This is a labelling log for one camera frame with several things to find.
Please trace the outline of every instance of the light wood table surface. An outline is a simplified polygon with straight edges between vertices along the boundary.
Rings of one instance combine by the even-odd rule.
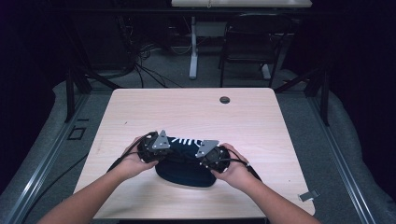
[[[222,96],[231,102],[223,104]],[[92,144],[76,191],[103,175],[135,137],[168,136],[230,143],[279,194],[315,213],[275,94],[271,89],[115,90]],[[264,217],[241,191],[217,180],[212,187],[177,185],[155,169],[123,182],[95,218],[190,219]]]
[[[173,7],[311,7],[310,0],[172,0]]]

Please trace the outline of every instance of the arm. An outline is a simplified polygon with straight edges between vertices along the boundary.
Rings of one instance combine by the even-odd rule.
[[[240,155],[233,146],[223,144],[235,152],[243,161],[248,161]],[[222,174],[212,171],[212,174],[226,181],[232,187],[246,193],[257,204],[271,223],[319,223],[317,219],[306,213],[302,208],[286,200],[278,193],[256,179],[248,169],[239,162],[232,162],[228,170]]]
[[[129,155],[114,169],[55,206],[38,223],[90,223],[120,183],[152,168],[157,163],[157,161],[143,163],[137,154]]]

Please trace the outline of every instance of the left hand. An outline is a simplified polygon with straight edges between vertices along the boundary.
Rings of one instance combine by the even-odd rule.
[[[136,137],[132,142],[132,144],[129,145],[127,148],[125,148],[122,155],[126,153],[128,148],[131,147],[134,144],[134,142],[136,142],[139,138],[140,137]],[[134,147],[130,152],[132,154],[125,157],[125,159],[123,159],[122,162],[114,168],[114,171],[118,172],[119,175],[121,175],[121,177],[124,178],[125,180],[137,176],[143,171],[151,169],[152,167],[158,164],[157,161],[152,161],[150,163],[145,163],[141,161],[136,152],[137,152],[137,146]]]

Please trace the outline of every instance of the hand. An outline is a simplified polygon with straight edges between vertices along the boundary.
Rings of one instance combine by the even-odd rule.
[[[242,161],[248,162],[248,160],[242,156],[233,146],[230,144],[224,143],[222,146],[230,149],[232,152],[230,152],[230,157],[232,159],[238,159],[233,152],[241,159]],[[248,185],[249,181],[252,179],[256,179],[253,174],[251,174],[247,167],[242,164],[241,162],[237,161],[232,161],[230,162],[230,166],[228,169],[223,172],[223,173],[218,173],[214,170],[211,171],[212,174],[217,178],[224,180],[227,182],[229,185],[236,189],[244,190],[246,186]]]
[[[134,139],[134,141],[132,142],[131,145],[129,145],[127,148],[125,148],[124,152],[122,153],[122,155],[124,153],[127,152],[127,150],[139,139],[140,137],[136,137]],[[143,171],[146,171],[148,169],[151,169],[152,167],[154,167],[155,165],[158,164],[157,161],[152,161],[150,163],[145,163],[143,161],[140,160],[139,156],[137,155],[137,145],[131,150],[130,155],[128,155],[127,157],[125,157],[125,159],[122,160],[122,162],[116,166],[113,170],[115,172],[118,172],[119,175],[121,175],[121,177],[123,179],[129,179],[132,178],[134,176],[139,175],[140,173],[142,173]]]

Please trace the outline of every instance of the desk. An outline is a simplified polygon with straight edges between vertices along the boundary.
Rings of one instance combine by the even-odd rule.
[[[172,0],[172,7],[311,7],[310,0]],[[196,49],[195,17],[191,20],[190,79],[197,78],[198,53]]]
[[[223,104],[222,96],[231,102]],[[115,90],[92,144],[76,191],[103,175],[136,136],[219,140],[235,146],[270,188],[315,213],[274,91],[271,89]],[[155,169],[123,182],[95,218],[190,219],[264,217],[250,198],[217,180],[212,187],[180,186]]]

